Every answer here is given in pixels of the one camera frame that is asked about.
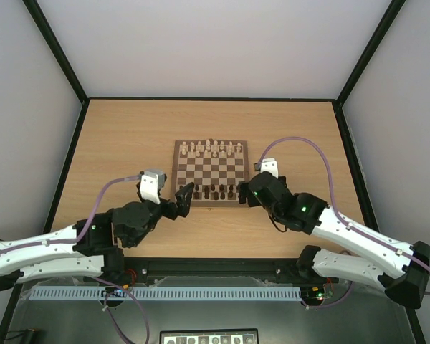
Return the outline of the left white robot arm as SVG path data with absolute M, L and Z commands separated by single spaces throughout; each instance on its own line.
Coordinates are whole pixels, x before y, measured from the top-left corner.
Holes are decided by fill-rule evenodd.
M 47 234 L 15 241 L 0 240 L 0 291 L 52 277 L 101 278 L 116 285 L 130 283 L 125 248 L 137 247 L 161 218 L 187 217 L 194 183 L 180 187 L 173 201 L 161 198 L 161 185 L 151 178 L 137 184 L 138 201 Z

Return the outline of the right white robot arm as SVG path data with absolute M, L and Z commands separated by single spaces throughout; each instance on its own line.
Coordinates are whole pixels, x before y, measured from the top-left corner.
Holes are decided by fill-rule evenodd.
M 430 276 L 430 246 L 384 236 L 341 215 L 310 193 L 291 193 L 282 178 L 262 172 L 239 184 L 239 203 L 261 206 L 274 225 L 320 237 L 349 250 L 344 256 L 307 246 L 297 262 L 308 281 L 336 277 L 376 288 L 390 300 L 419 309 Z

